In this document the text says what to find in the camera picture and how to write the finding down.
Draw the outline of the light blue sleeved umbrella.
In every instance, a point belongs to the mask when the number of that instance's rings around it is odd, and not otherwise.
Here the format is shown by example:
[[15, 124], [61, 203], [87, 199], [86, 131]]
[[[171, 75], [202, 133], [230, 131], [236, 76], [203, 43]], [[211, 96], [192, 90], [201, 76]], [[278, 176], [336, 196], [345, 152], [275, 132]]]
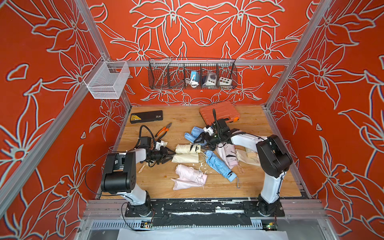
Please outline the light blue sleeved umbrella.
[[193, 127], [190, 133], [185, 133], [184, 137], [187, 141], [194, 144], [194, 140], [196, 137], [198, 137], [200, 134], [205, 134], [204, 130], [199, 127]]

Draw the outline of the cream sleeved umbrella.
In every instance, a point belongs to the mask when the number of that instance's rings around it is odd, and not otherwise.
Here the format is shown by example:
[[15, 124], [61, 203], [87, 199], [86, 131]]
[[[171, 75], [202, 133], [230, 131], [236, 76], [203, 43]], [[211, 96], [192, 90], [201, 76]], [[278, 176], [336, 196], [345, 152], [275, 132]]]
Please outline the cream sleeved umbrella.
[[199, 154], [201, 151], [199, 144], [177, 145], [175, 150], [176, 154]]

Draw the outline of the pink sleeved umbrella long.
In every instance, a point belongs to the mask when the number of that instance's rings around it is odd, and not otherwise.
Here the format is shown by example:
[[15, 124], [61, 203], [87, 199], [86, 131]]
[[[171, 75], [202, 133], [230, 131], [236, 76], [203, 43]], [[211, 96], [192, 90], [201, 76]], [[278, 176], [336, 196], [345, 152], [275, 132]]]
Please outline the pink sleeved umbrella long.
[[208, 178], [202, 171], [182, 164], [176, 167], [176, 174], [178, 174], [180, 180], [198, 184], [199, 186], [204, 186]]

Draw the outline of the cream sleeve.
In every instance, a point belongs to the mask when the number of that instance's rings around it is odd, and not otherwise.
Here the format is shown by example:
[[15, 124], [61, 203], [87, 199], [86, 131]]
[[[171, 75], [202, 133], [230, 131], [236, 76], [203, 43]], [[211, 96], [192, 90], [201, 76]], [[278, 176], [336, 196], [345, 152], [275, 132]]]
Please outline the cream sleeve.
[[244, 150], [236, 149], [236, 155], [237, 155], [238, 161], [240, 162], [243, 162], [245, 164], [252, 165], [252, 166], [257, 166], [257, 167], [261, 166], [260, 158], [250, 159], [247, 157], [247, 153]]
[[197, 164], [199, 163], [199, 154], [176, 154], [173, 156], [172, 163]]

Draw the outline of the pink sleeved umbrella short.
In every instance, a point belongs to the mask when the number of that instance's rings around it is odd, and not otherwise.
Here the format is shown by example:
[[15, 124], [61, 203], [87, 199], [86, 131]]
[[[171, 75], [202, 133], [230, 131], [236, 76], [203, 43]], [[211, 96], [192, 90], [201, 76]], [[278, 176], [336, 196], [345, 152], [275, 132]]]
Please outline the pink sleeved umbrella short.
[[238, 167], [240, 173], [244, 174], [245, 173], [244, 169], [239, 166], [239, 161], [237, 159], [235, 146], [231, 145], [231, 144], [225, 144], [224, 148], [225, 148], [225, 152], [226, 152], [226, 155], [227, 155], [228, 163], [229, 163], [229, 165], [231, 167], [230, 170], [232, 170], [234, 167]]

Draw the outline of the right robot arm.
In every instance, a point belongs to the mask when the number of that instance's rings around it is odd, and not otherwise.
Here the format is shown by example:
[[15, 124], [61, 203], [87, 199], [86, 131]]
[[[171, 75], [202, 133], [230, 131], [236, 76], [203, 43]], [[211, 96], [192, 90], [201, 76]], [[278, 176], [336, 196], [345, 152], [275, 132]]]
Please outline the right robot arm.
[[235, 174], [231, 170], [219, 167], [219, 158], [213, 153], [213, 150], [220, 144], [222, 148], [237, 145], [258, 153], [265, 178], [262, 191], [258, 196], [256, 210], [264, 217], [274, 215], [279, 208], [283, 180], [293, 163], [284, 143], [276, 135], [259, 137], [239, 129], [230, 129], [225, 119], [217, 119], [215, 109], [213, 109], [213, 117], [213, 123], [203, 128], [203, 132], [194, 140], [195, 144], [202, 144], [206, 149], [207, 164], [229, 181], [233, 181], [236, 178]]

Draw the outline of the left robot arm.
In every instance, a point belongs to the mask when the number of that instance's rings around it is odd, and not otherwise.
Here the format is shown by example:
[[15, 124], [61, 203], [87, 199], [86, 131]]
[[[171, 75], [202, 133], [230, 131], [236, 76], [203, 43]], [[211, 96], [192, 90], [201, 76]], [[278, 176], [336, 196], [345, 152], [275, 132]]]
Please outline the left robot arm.
[[165, 164], [176, 154], [162, 142], [172, 124], [168, 124], [155, 135], [145, 126], [140, 126], [139, 137], [132, 150], [107, 154], [101, 181], [101, 191], [110, 195], [122, 196], [130, 208], [140, 217], [154, 213], [151, 197], [137, 185], [138, 163], [150, 168]]

